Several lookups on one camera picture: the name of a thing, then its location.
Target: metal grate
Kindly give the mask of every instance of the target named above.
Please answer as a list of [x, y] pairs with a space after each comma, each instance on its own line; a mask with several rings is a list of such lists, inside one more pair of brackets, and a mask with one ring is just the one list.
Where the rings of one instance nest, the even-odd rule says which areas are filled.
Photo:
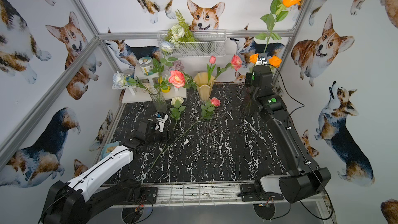
[[[199, 42], [182, 42], [173, 53], [163, 52], [163, 55], [174, 57], [209, 57], [225, 56], [226, 31], [217, 30], [211, 33], [206, 31], [192, 31]], [[167, 36], [167, 31], [159, 31], [157, 41], [161, 43]]]

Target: yellow vase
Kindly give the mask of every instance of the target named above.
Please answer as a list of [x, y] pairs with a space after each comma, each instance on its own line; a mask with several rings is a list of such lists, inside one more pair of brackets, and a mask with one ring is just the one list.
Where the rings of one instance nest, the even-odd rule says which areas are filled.
[[207, 72], [197, 73], [197, 75], [193, 78], [193, 81], [198, 85], [198, 93], [199, 97], [203, 102], [206, 102], [210, 98], [211, 90], [213, 89], [213, 85], [215, 82], [214, 76], [210, 77], [209, 84], [208, 83], [208, 75]]

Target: white rose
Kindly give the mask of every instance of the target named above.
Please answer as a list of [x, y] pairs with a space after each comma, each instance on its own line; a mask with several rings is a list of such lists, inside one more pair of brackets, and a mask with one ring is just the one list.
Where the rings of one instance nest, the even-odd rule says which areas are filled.
[[182, 97], [174, 97], [172, 98], [172, 105], [176, 105], [176, 101], [179, 101], [181, 104], [184, 103], [184, 99]]

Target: white wall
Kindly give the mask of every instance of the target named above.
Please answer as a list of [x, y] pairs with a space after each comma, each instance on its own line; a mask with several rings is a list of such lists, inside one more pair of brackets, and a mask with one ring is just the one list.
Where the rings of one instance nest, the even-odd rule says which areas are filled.
[[[344, 223], [386, 223], [380, 204], [397, 199], [396, 181], [396, 40], [398, 30], [391, 24], [386, 10], [379, 0], [366, 0], [357, 15], [350, 14], [353, 0], [328, 0], [315, 17], [314, 26], [308, 24], [308, 15], [296, 38], [317, 40], [329, 14], [332, 14], [334, 30], [340, 36], [354, 36], [355, 42], [348, 50], [339, 53], [331, 65], [314, 79], [299, 78], [300, 68], [290, 55], [283, 66], [287, 90], [306, 107], [297, 110], [292, 118], [299, 135], [309, 130], [309, 142], [320, 154], [316, 157], [321, 167], [327, 167], [332, 175], [326, 186], [337, 212], [337, 221]], [[350, 101], [359, 112], [347, 117], [347, 129], [355, 143], [369, 159], [375, 183], [361, 187], [340, 179], [346, 165], [322, 139], [316, 140], [319, 128], [318, 116], [328, 103], [329, 87], [333, 81], [347, 90], [357, 89]], [[286, 94], [283, 100], [289, 112], [299, 105]]]

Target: floor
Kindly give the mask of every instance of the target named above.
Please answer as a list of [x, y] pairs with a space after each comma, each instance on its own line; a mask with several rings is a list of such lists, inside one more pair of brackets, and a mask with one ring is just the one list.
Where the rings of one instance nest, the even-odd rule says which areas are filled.
[[[242, 84], [216, 84], [211, 97], [221, 100], [213, 118], [195, 125], [169, 152], [160, 153], [162, 144], [145, 148], [134, 161], [119, 170], [106, 184], [131, 177], [143, 183], [247, 181], [267, 174], [286, 175], [278, 156], [277, 142], [258, 115], [246, 117], [239, 111], [245, 97]], [[186, 110], [175, 127], [174, 137], [189, 128], [201, 115], [201, 101], [195, 90], [187, 91]], [[113, 134], [112, 142], [122, 141], [141, 120], [156, 114], [152, 102], [130, 103]]]

